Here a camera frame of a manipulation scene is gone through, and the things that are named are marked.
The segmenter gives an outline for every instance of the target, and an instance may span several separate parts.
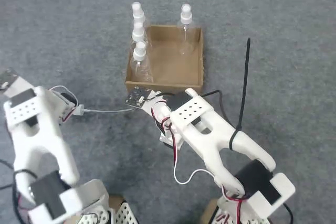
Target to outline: cardboard box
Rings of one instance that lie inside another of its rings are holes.
[[[178,51],[178,32],[176,26],[155,25],[148,28],[151,35],[152,49],[149,53],[154,82],[137,82],[132,79],[129,53],[125,85],[127,90],[135,86],[177,93],[193,88],[200,93],[203,86],[203,34],[196,28],[195,50],[189,56],[182,56]]]
[[[210,203],[208,204],[208,206],[206,207],[206,209],[204,210],[204,212],[201,216],[199,224],[209,224],[209,223],[211,223],[212,218],[213,218],[214,213],[215,213],[216,208],[217,208],[217,201],[218,201],[218,199],[212,199],[210,201]]]

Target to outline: gray carpet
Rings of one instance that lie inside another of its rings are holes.
[[[251,37],[243,129],[295,184],[297,193],[288,201],[295,223],[334,223],[336,0],[0,0],[1,67],[12,66],[34,85],[66,85],[87,108],[124,108],[133,1],[141,1],[152,23],[160,24],[175,24],[181,4],[191,3],[204,28],[204,91],[223,90],[235,124]],[[219,111],[218,97],[208,100]],[[111,194],[125,196],[140,223],[197,223],[221,194],[207,174],[185,186],[174,181],[173,153],[142,111],[87,113],[72,117],[62,132],[80,182],[102,179]],[[3,127],[0,150],[1,158],[13,162]],[[228,150],[221,156],[233,173],[247,163]],[[187,144],[179,157],[180,179],[204,167]],[[52,167],[46,156],[42,171]],[[0,173],[1,185],[11,182],[7,168],[0,166]],[[1,223],[17,223],[10,190],[0,196]],[[272,219],[289,223],[282,208]]]

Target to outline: white plastic part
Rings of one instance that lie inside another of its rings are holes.
[[[138,61],[144,60],[146,56],[146,43],[143,41],[137,42],[133,52],[133,58]]]
[[[233,193],[245,193],[242,184],[223,166],[219,151],[229,148],[229,140],[235,129],[218,115],[193,89],[186,93],[193,99],[171,112],[170,119],[177,132],[203,159],[206,168],[215,176],[215,183]],[[211,131],[203,134],[191,122],[200,117],[202,123]],[[233,142],[233,150],[258,159],[269,170],[275,169],[274,159],[244,132],[238,132]]]
[[[271,184],[280,194],[280,198],[271,205],[260,191],[254,193],[249,199],[243,201],[240,209],[242,223],[248,220],[258,219],[259,223],[265,221],[276,209],[278,209],[290,196],[295,193],[292,182],[283,174],[277,173],[271,180]],[[222,211],[230,214],[234,219],[237,215],[237,202],[228,201],[222,196],[217,202]]]
[[[42,204],[28,212],[31,222],[33,224],[59,224],[77,213],[89,214],[94,212],[97,214],[97,209],[99,209],[99,215],[105,213],[104,216],[107,216],[109,194],[100,180],[93,179],[84,185],[71,188],[60,194],[59,197],[66,211],[65,214],[53,220],[46,205]],[[114,218],[114,211],[111,211],[111,217]]]
[[[133,18],[134,22],[144,23],[146,20],[145,13],[142,10],[141,4],[139,2],[134,2],[132,4]]]
[[[30,117],[39,114],[42,111],[41,97],[34,97],[25,101],[14,108],[9,108],[10,116],[7,117],[8,127],[22,123]]]
[[[226,218],[226,216],[229,213],[225,210],[222,210],[220,208],[217,208],[216,212],[214,212],[214,219],[209,224],[236,224],[237,220],[235,215],[229,216],[229,218]],[[240,219],[242,224],[270,224],[270,222],[267,219],[249,219],[249,220],[242,220]]]
[[[181,23],[188,25],[193,21],[193,15],[189,4],[184,4],[181,7]]]
[[[148,96],[148,99],[153,98],[160,93],[161,92],[151,91],[151,93]],[[148,115],[152,116],[151,109],[154,106],[155,117],[159,122],[161,122],[165,117],[170,115],[170,110],[164,105],[164,103],[157,103],[158,101],[162,100],[163,99],[160,96],[155,97],[150,101],[146,101],[141,109],[145,111]],[[179,150],[183,144],[183,139],[181,138],[181,135],[176,131],[173,125],[172,125],[172,131],[175,136],[177,149]],[[161,133],[159,140],[163,143],[173,146],[173,139],[169,131],[166,132],[166,136]]]
[[[115,224],[138,224],[138,221],[127,202],[121,204],[115,216]]]
[[[145,29],[143,27],[142,22],[134,22],[133,31],[132,31],[132,39],[135,42],[144,41],[144,39],[145,39]]]
[[[295,186],[283,173],[276,174],[271,180],[281,197],[271,205],[261,192],[256,192],[247,201],[246,207],[256,213],[259,218],[268,218],[276,209],[278,209],[290,196],[295,193]]]
[[[79,180],[79,173],[71,150],[63,140],[58,124],[60,115],[56,109],[57,104],[63,103],[63,101],[42,87],[33,89],[36,97],[27,101],[27,104],[30,103],[34,107],[26,108],[24,106],[22,109],[30,109],[31,112],[39,111],[34,114],[38,121],[37,125],[29,127],[25,123],[18,123],[13,116],[15,107],[11,108],[9,101],[4,104],[8,130],[12,135],[15,150],[14,170],[28,169],[36,173],[43,154],[51,153],[57,160],[61,179],[73,186]],[[16,175],[18,191],[34,203],[29,192],[29,185],[33,181],[34,178],[27,173]]]

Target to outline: perforated plate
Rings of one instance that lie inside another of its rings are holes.
[[[41,101],[39,97],[34,97],[10,109],[8,126],[24,122],[28,118],[41,112]]]
[[[138,224],[138,221],[127,202],[121,204],[115,218],[115,224]]]
[[[77,224],[104,224],[108,220],[109,213],[102,206],[97,206],[89,213],[83,214]]]
[[[184,130],[191,122],[203,113],[213,110],[213,107],[202,97],[197,96],[173,111],[170,115],[172,123],[180,130]]]

